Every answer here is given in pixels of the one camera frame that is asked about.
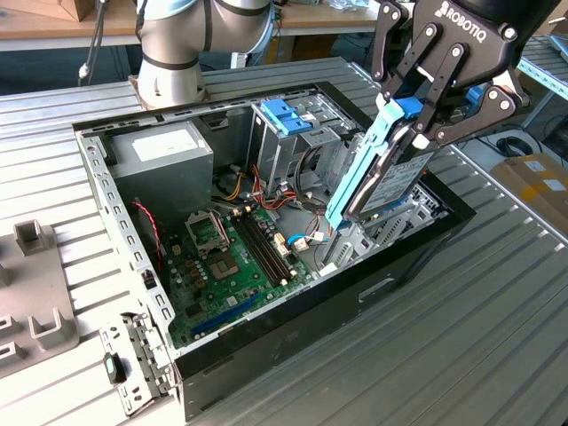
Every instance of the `wooden table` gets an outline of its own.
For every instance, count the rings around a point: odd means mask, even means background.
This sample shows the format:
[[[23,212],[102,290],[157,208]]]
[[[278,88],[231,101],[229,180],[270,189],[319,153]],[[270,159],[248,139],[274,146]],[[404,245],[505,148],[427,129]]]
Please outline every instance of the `wooden table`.
[[[307,36],[375,30],[376,12],[339,12],[327,5],[289,4],[284,8],[281,35]],[[136,10],[131,0],[112,0],[105,17],[103,45],[136,44]],[[91,42],[95,13],[83,22],[0,9],[0,51],[86,47]]]

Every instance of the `green circuit board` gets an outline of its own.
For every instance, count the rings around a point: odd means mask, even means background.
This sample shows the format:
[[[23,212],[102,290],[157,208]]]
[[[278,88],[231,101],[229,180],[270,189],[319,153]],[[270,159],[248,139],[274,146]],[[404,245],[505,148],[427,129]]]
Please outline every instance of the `green circuit board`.
[[[278,230],[267,213],[255,209],[250,216],[254,220],[250,223],[259,229],[262,227],[266,241],[276,248],[272,237]],[[270,280],[252,252],[255,248],[251,249],[242,233],[235,229],[234,220],[234,217],[220,219],[230,241],[228,249],[224,252],[212,250],[206,258],[198,257],[193,240],[184,227],[162,242],[168,253],[164,258],[162,281],[169,283],[169,298],[176,313],[170,324],[170,335],[176,348],[186,346],[312,280],[308,268],[293,255],[280,257],[286,267],[294,271],[293,278],[284,285]],[[199,228],[200,236],[214,236],[206,223]],[[173,246],[179,246],[180,250],[174,250]]]

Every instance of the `ram slot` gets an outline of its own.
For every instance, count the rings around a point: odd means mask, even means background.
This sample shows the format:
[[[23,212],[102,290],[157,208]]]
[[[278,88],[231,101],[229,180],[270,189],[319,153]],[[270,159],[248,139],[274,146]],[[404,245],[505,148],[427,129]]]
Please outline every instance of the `ram slot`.
[[[266,240],[256,225],[256,221],[250,217],[239,217],[235,221],[235,229],[241,238],[247,243],[247,247],[253,257],[262,267],[270,282],[276,286],[283,279],[291,279],[291,274],[286,265],[280,259],[272,245]]]
[[[245,227],[248,228],[250,233],[254,236],[255,240],[258,241],[261,248],[263,249],[263,253],[270,259],[271,264],[277,268],[281,279],[285,278],[287,280],[292,278],[290,271],[286,264],[282,261],[280,255],[276,251],[276,248],[272,246],[272,244],[264,237],[263,233],[258,229],[258,225],[251,216],[246,216],[243,219],[243,223]]]
[[[263,256],[261,249],[257,246],[256,241],[250,236],[249,231],[245,229],[244,225],[239,219],[233,221],[233,227],[237,233],[241,236],[242,240],[247,245],[248,251],[252,254],[255,260],[258,262],[268,280],[273,284],[277,285],[280,283],[281,278],[278,272],[271,266],[270,261]]]

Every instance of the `expansion slot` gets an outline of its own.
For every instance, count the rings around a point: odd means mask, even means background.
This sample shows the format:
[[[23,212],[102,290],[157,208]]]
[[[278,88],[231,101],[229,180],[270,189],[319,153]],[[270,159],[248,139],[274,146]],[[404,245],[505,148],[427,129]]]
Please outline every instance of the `expansion slot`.
[[[192,328],[192,335],[198,335],[199,333],[207,333],[212,328],[220,326],[224,322],[227,322],[228,320],[236,317],[237,315],[245,311],[248,311],[252,307],[253,302],[258,297],[260,297],[260,295],[261,293],[257,293],[254,296],[252,296],[249,300],[243,302],[242,304],[238,304],[233,308],[229,309],[228,311],[219,313],[216,317],[213,317],[205,322],[202,322],[199,326]]]

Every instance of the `tabletop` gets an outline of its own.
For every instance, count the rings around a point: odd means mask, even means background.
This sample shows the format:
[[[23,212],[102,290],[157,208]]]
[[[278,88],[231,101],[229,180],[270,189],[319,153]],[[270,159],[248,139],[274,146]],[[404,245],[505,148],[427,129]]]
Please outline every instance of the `tabletop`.
[[[327,80],[370,116],[378,92],[343,59],[220,70],[213,99]],[[0,381],[3,424],[182,424],[167,398],[126,422],[97,330],[137,309],[70,124],[141,111],[128,83],[0,98],[0,233],[52,225],[81,342]],[[568,413],[568,244],[457,149],[430,169],[476,216],[415,280],[228,396],[195,426],[560,426]]]
[[[60,37],[91,37],[95,26],[93,11],[82,22],[58,20],[33,13],[0,9],[0,40]],[[366,8],[340,12],[326,4],[287,4],[283,9],[282,34],[296,30],[327,28],[375,29],[376,12]],[[131,0],[113,0],[105,17],[105,36],[134,36],[136,8]]]

